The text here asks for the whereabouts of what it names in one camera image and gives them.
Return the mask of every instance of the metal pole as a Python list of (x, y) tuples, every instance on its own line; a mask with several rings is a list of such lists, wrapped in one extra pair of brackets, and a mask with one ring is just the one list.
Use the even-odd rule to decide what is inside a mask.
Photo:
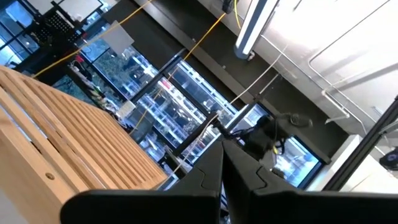
[(365, 135), (348, 159), (344, 161), (343, 165), (337, 170), (323, 190), (339, 191), (383, 137), (384, 132), (382, 130), (397, 118), (398, 96), (396, 96), (394, 102), (388, 107), (387, 111), (380, 117), (368, 134)]

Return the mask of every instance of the white ceiling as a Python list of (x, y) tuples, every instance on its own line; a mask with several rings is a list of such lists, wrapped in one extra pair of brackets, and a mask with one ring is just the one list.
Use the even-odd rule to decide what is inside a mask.
[[(199, 1), (216, 17), (222, 15), (221, 0)], [(250, 2), (238, 2), (241, 24)], [(294, 11), (299, 2), (280, 0), (255, 51), (272, 63), (287, 46), (275, 69), (329, 117), (344, 115), (336, 105), (345, 108), (350, 117), (336, 123), (364, 136), (379, 119), (377, 111), (384, 112), (398, 95), (398, 1), (302, 0)], [(223, 23), (238, 34), (234, 13)]]

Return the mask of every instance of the fluorescent light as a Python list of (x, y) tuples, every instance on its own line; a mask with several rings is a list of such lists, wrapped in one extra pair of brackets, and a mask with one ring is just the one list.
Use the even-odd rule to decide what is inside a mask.
[(235, 54), (247, 58), (279, 0), (252, 0), (235, 43)]
[(259, 0), (252, 0), (250, 3), (248, 13), (246, 13), (246, 17), (243, 22), (242, 29), (238, 35), (238, 39), (236, 40), (236, 44), (235, 44), (236, 48), (239, 48), (239, 46), (241, 45), (243, 36), (248, 29), (249, 22), (250, 22), (251, 18), (253, 17), (254, 10), (256, 9), (256, 6), (258, 5), (258, 3), (259, 3)]

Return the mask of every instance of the wooden bench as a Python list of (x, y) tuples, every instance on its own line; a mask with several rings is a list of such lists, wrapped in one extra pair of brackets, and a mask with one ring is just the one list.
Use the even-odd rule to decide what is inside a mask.
[(4, 67), (0, 86), (0, 188), (29, 223), (59, 223), (78, 192), (166, 179), (106, 112)]

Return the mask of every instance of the yellow cable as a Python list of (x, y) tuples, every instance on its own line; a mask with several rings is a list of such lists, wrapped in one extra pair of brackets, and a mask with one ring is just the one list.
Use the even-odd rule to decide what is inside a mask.
[[(191, 49), (191, 50), (188, 52), (188, 54), (184, 57), (184, 59), (183, 59), (184, 61), (192, 54), (192, 52), (199, 46), (199, 44), (205, 39), (205, 37), (211, 32), (211, 30), (213, 30), (214, 27), (216, 27), (216, 25), (221, 21), (221, 19), (222, 19), (224, 16), (225, 16), (225, 13), (224, 13), (222, 16), (220, 16), (220, 18), (218, 18), (218, 20), (210, 27), (210, 29), (206, 32), (206, 34), (203, 35), (203, 37), (195, 44), (195, 46), (192, 47), (192, 49)], [(177, 69), (178, 69), (178, 66), (175, 67), (174, 71), (170, 74), (170, 76), (168, 77), (167, 81), (169, 81), (169, 80), (173, 77), (173, 75), (174, 75), (174, 73), (177, 71)], [(155, 97), (154, 97), (154, 100), (156, 100), (156, 99), (160, 96), (160, 94), (161, 94), (162, 92), (163, 92), (163, 89), (160, 89), (160, 90), (156, 93), (156, 95), (155, 95)], [(138, 120), (138, 123), (136, 124), (136, 127), (130, 132), (130, 134), (132, 134), (132, 133), (138, 128), (139, 124), (141, 124), (142, 120), (145, 118), (145, 115), (147, 114), (147, 112), (148, 112), (148, 109), (146, 109), (146, 110), (144, 111), (144, 114), (142, 114), (141, 118)]]
[(235, 18), (236, 18), (236, 23), (238, 24), (239, 29), (241, 29), (241, 23), (239, 22), (239, 17), (238, 17), (238, 10), (236, 9), (236, 5), (237, 5), (237, 1), (238, 0), (234, 0), (234, 10), (235, 10)]
[[(143, 7), (145, 7), (146, 5), (148, 5), (150, 2), (152, 2), (153, 0), (148, 0), (147, 2), (145, 2), (145, 4), (143, 4), (141, 7), (139, 7), (138, 9), (136, 9), (134, 12), (132, 12), (130, 15), (128, 15), (126, 18), (124, 18), (121, 22), (118, 22), (118, 25), (121, 25), (123, 23), (125, 23), (128, 19), (130, 19), (133, 15), (135, 15), (137, 12), (139, 12)], [(36, 73), (35, 75), (32, 76), (32, 78), (36, 78), (39, 75), (43, 74), (43, 72), (47, 71), (48, 69), (58, 65), (59, 63), (63, 62), (64, 60), (78, 54), (83, 47), (86, 47), (94, 42), (96, 42), (98, 39), (100, 39), (101, 37), (103, 37), (104, 35), (106, 35), (107, 33), (111, 32), (114, 28), (116, 28), (116, 26), (112, 26), (110, 27), (107, 31), (105, 31), (104, 33), (102, 33), (101, 35), (95, 37), (93, 40), (89, 41), (88, 43), (86, 43), (85, 45), (83, 45), (82, 47), (80, 47), (78, 50), (68, 54), (67, 56), (61, 58), (60, 60), (57, 60), (56, 62), (52, 63), (51, 65), (49, 65), (48, 67), (44, 68), (43, 70), (39, 71), (38, 73)]]

